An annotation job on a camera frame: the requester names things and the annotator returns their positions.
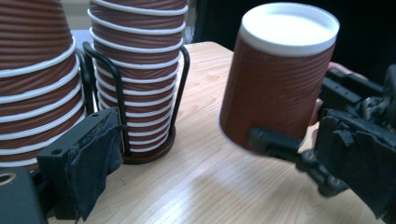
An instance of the wooden table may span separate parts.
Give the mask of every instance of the wooden table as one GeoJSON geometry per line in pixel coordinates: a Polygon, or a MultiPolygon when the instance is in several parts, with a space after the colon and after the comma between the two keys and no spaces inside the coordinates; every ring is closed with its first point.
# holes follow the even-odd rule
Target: wooden table
{"type": "Polygon", "coordinates": [[[186,48],[191,71],[173,148],[110,175],[86,223],[383,223],[351,190],[323,198],[293,165],[228,144],[218,116],[233,53],[211,42],[186,48]]]}

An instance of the cup rim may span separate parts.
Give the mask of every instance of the cup rim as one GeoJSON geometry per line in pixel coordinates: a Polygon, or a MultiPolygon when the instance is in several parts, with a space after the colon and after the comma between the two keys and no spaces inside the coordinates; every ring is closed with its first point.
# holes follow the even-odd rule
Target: cup rim
{"type": "Polygon", "coordinates": [[[127,7],[114,3],[105,2],[102,0],[91,0],[93,3],[100,5],[102,7],[108,7],[111,9],[116,9],[118,11],[132,12],[136,14],[150,15],[150,16],[178,16],[184,14],[188,11],[189,7],[186,5],[182,9],[173,10],[160,10],[160,9],[149,9],[142,7],[127,7]]]}
{"type": "Polygon", "coordinates": [[[114,24],[109,21],[102,21],[101,19],[95,17],[94,15],[91,14],[91,11],[88,9],[87,10],[88,16],[92,19],[92,21],[97,22],[107,28],[113,29],[113,30],[118,30],[118,31],[123,31],[126,33],[132,33],[132,34],[138,34],[138,35],[172,35],[178,32],[182,32],[184,28],[186,27],[186,22],[183,21],[181,26],[177,28],[171,28],[171,29],[140,29],[140,28],[134,28],[134,27],[128,27],[128,26],[120,26],[117,24],[114,24]]]}
{"type": "Polygon", "coordinates": [[[73,43],[70,45],[70,48],[67,51],[60,54],[59,56],[51,60],[47,60],[41,63],[36,63],[22,68],[0,70],[0,77],[15,77],[19,75],[29,74],[36,72],[38,70],[46,69],[48,67],[51,67],[57,63],[64,61],[66,58],[72,55],[72,53],[75,52],[77,41],[73,36],[72,39],[73,39],[73,43]]]}
{"type": "Polygon", "coordinates": [[[67,95],[64,98],[60,99],[59,101],[57,101],[51,105],[45,105],[43,107],[28,111],[25,113],[0,117],[0,123],[6,123],[6,122],[21,120],[21,119],[29,119],[29,118],[47,113],[51,110],[54,110],[64,104],[66,104],[69,100],[71,100],[73,97],[75,97],[80,92],[80,90],[81,90],[81,82],[79,81],[77,86],[73,90],[71,90],[69,93],[67,93],[67,95]]]}
{"type": "MultiPolygon", "coordinates": [[[[146,117],[151,117],[151,116],[156,116],[159,115],[163,112],[165,112],[167,109],[171,108],[173,105],[173,99],[172,101],[169,103],[169,105],[164,106],[163,108],[159,109],[159,110],[154,110],[154,111],[150,111],[150,112],[146,112],[146,113],[130,113],[130,112],[125,112],[125,115],[127,118],[146,118],[146,117]]],[[[109,106],[108,104],[106,104],[103,100],[99,101],[99,109],[102,110],[104,108],[110,108],[111,106],[109,106]]]]}
{"type": "MultiPolygon", "coordinates": [[[[102,100],[102,95],[103,95],[103,97],[105,97],[107,100],[109,100],[109,101],[111,101],[111,102],[113,102],[113,103],[116,103],[116,104],[118,103],[116,98],[114,98],[114,97],[108,95],[107,93],[105,93],[105,92],[99,87],[97,81],[96,81],[96,88],[98,89],[98,92],[99,92],[99,94],[98,94],[99,100],[102,100]]],[[[161,103],[163,103],[163,102],[165,102],[165,101],[167,101],[167,100],[173,98],[175,92],[176,92],[176,88],[174,88],[174,90],[172,91],[171,94],[169,94],[169,95],[163,97],[162,99],[156,100],[156,101],[148,101],[148,102],[130,102],[130,101],[125,101],[124,103],[125,103],[125,105],[127,105],[127,106],[137,106],[137,107],[158,105],[158,104],[161,104],[161,103]]]]}
{"type": "Polygon", "coordinates": [[[150,144],[153,143],[155,141],[160,140],[161,138],[163,138],[164,136],[166,136],[169,133],[168,130],[163,129],[163,133],[159,134],[158,136],[150,139],[150,140],[146,140],[146,141],[129,141],[130,144],[134,144],[134,145],[145,145],[145,144],[150,144]]]}
{"type": "Polygon", "coordinates": [[[75,66],[72,68],[72,70],[66,76],[62,77],[59,81],[52,83],[48,86],[36,89],[36,90],[24,92],[22,94],[10,95],[10,96],[0,96],[0,105],[34,98],[34,97],[49,93],[51,91],[55,91],[55,90],[61,88],[66,83],[68,83],[70,80],[72,80],[77,75],[78,69],[79,69],[79,60],[78,60],[78,56],[76,55],[75,66]]]}
{"type": "MultiPolygon", "coordinates": [[[[248,45],[255,49],[278,56],[304,57],[321,53],[331,47],[335,43],[339,27],[340,23],[334,15],[322,8],[300,3],[269,3],[254,7],[244,15],[239,34],[248,45]],[[271,32],[263,33],[262,27],[258,26],[256,22],[257,19],[268,16],[277,16],[277,20],[279,20],[279,16],[283,18],[285,15],[293,17],[294,20],[301,18],[302,20],[295,21],[302,22],[305,26],[312,26],[322,35],[309,40],[304,38],[306,43],[303,44],[282,38],[275,40],[274,36],[269,35],[271,32]]],[[[293,36],[294,38],[296,35],[300,36],[296,32],[284,36],[293,36]]]]}
{"type": "Polygon", "coordinates": [[[169,62],[166,63],[147,63],[147,64],[139,64],[139,63],[123,63],[114,59],[107,57],[111,62],[113,62],[117,66],[125,67],[125,68],[133,68],[133,69],[142,69],[142,70],[149,70],[149,69],[160,69],[168,67],[172,64],[177,63],[181,58],[181,52],[178,53],[177,57],[169,62]]]}
{"type": "Polygon", "coordinates": [[[162,144],[166,141],[166,139],[168,138],[168,134],[169,134],[169,132],[167,132],[165,138],[164,138],[161,142],[159,142],[158,144],[156,144],[155,146],[146,147],[146,148],[129,148],[129,150],[130,150],[131,152],[147,152],[147,151],[151,151],[151,150],[153,150],[153,149],[159,147],[160,145],[162,145],[162,144]]]}
{"type": "MultiPolygon", "coordinates": [[[[113,76],[109,72],[107,72],[102,67],[98,66],[98,64],[96,64],[96,62],[94,62],[94,64],[95,64],[96,70],[98,72],[100,72],[101,74],[103,74],[106,77],[113,78],[113,76]]],[[[165,81],[165,80],[173,77],[175,74],[177,74],[179,67],[180,67],[180,65],[177,64],[176,70],[173,71],[172,73],[170,73],[169,75],[167,75],[166,77],[158,77],[158,78],[153,78],[153,79],[134,79],[134,78],[129,78],[129,77],[121,77],[121,81],[128,82],[128,83],[139,83],[139,84],[162,82],[162,81],[165,81]]]]}
{"type": "Polygon", "coordinates": [[[25,146],[25,147],[18,147],[18,148],[0,148],[0,156],[22,154],[22,153],[26,153],[26,152],[35,151],[35,150],[38,150],[40,148],[44,148],[44,147],[48,146],[49,144],[51,144],[52,142],[54,142],[59,137],[61,137],[64,133],[69,131],[76,124],[80,123],[84,118],[85,118],[85,115],[81,115],[81,117],[76,121],[76,123],[74,123],[72,125],[72,127],[67,129],[63,133],[60,133],[60,134],[50,138],[49,140],[47,140],[45,142],[41,142],[41,143],[37,143],[37,144],[30,145],[30,146],[25,146]]]}
{"type": "Polygon", "coordinates": [[[11,167],[33,165],[36,163],[37,163],[36,158],[26,160],[26,161],[0,161],[0,167],[1,168],[11,168],[11,167]]]}
{"type": "Polygon", "coordinates": [[[127,126],[131,127],[131,128],[143,128],[143,127],[148,127],[148,126],[152,126],[152,125],[156,125],[159,124],[167,119],[170,119],[172,117],[173,114],[173,110],[169,110],[168,113],[166,113],[166,115],[162,116],[160,119],[155,119],[153,121],[149,121],[149,122],[127,122],[127,126]]]}
{"type": "MultiPolygon", "coordinates": [[[[116,91],[116,87],[113,85],[108,84],[107,82],[103,81],[100,76],[98,76],[97,72],[95,71],[95,77],[96,80],[99,82],[99,84],[101,84],[102,86],[104,86],[106,89],[110,90],[110,91],[116,91]]],[[[163,93],[165,91],[169,91],[172,88],[174,88],[177,84],[177,76],[174,75],[175,80],[168,86],[161,88],[161,89],[157,89],[157,90],[152,90],[152,91],[129,91],[129,90],[123,90],[123,93],[125,95],[138,95],[138,96],[147,96],[147,95],[155,95],[155,94],[160,94],[163,93]]]]}
{"type": "Polygon", "coordinates": [[[166,47],[166,48],[160,48],[160,49],[135,48],[135,47],[120,45],[120,44],[105,40],[102,37],[96,35],[95,32],[92,30],[92,28],[90,28],[90,34],[95,41],[97,41],[103,45],[106,45],[113,49],[119,49],[119,50],[124,50],[124,51],[128,51],[128,52],[134,52],[134,53],[148,53],[148,54],[150,54],[150,53],[164,53],[164,52],[169,52],[169,51],[172,51],[175,49],[179,49],[183,45],[183,38],[180,38],[180,41],[177,44],[175,44],[173,46],[166,47]]]}
{"type": "Polygon", "coordinates": [[[38,133],[43,133],[46,132],[52,128],[55,128],[57,126],[59,126],[60,124],[68,121],[71,117],[73,117],[75,114],[77,114],[77,112],[83,107],[84,105],[84,99],[81,98],[80,101],[75,105],[75,107],[73,109],[71,109],[70,111],[68,111],[65,115],[63,115],[62,117],[50,122],[50,123],[46,123],[43,126],[39,126],[33,129],[29,129],[29,130],[25,130],[22,132],[18,132],[18,133],[4,133],[4,134],[0,134],[0,141],[1,140],[14,140],[14,139],[18,139],[18,138],[23,138],[23,137],[28,137],[28,136],[32,136],[38,133]]]}
{"type": "Polygon", "coordinates": [[[155,129],[155,130],[152,130],[149,132],[144,132],[144,133],[128,132],[128,136],[131,136],[131,134],[133,134],[134,136],[137,136],[137,137],[144,137],[144,136],[152,135],[152,134],[158,133],[161,130],[165,129],[166,127],[168,127],[170,125],[170,123],[171,123],[171,120],[169,119],[163,126],[161,126],[158,129],[155,129]]]}

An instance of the stack of paper cups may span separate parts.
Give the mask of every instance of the stack of paper cups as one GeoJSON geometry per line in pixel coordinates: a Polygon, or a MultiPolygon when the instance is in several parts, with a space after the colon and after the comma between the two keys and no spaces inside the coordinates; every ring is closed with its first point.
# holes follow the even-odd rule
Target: stack of paper cups
{"type": "MultiPolygon", "coordinates": [[[[167,138],[187,9],[186,0],[91,0],[93,47],[120,70],[132,152],[149,152],[167,138]]],[[[99,108],[123,104],[109,71],[95,66],[99,108]]]]}
{"type": "Polygon", "coordinates": [[[59,1],[0,11],[0,169],[35,169],[37,153],[85,117],[76,42],[59,1]]]}

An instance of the dark background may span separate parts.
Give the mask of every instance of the dark background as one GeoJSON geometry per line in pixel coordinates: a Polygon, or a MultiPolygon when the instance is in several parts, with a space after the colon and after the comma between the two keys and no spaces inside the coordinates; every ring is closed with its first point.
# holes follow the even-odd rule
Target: dark background
{"type": "MultiPolygon", "coordinates": [[[[193,42],[214,41],[233,50],[243,15],[275,1],[197,0],[193,42]]],[[[332,61],[383,84],[389,65],[396,63],[396,0],[293,1],[321,7],[341,24],[332,61]]]]}

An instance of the robotic hand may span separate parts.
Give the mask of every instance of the robotic hand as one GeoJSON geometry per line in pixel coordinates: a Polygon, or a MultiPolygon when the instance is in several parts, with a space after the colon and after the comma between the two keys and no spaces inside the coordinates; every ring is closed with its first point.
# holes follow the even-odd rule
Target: robotic hand
{"type": "Polygon", "coordinates": [[[250,129],[249,146],[262,155],[296,164],[332,197],[353,190],[386,223],[396,223],[396,64],[384,87],[332,68],[319,99],[323,101],[313,149],[298,153],[289,136],[250,129]]]}

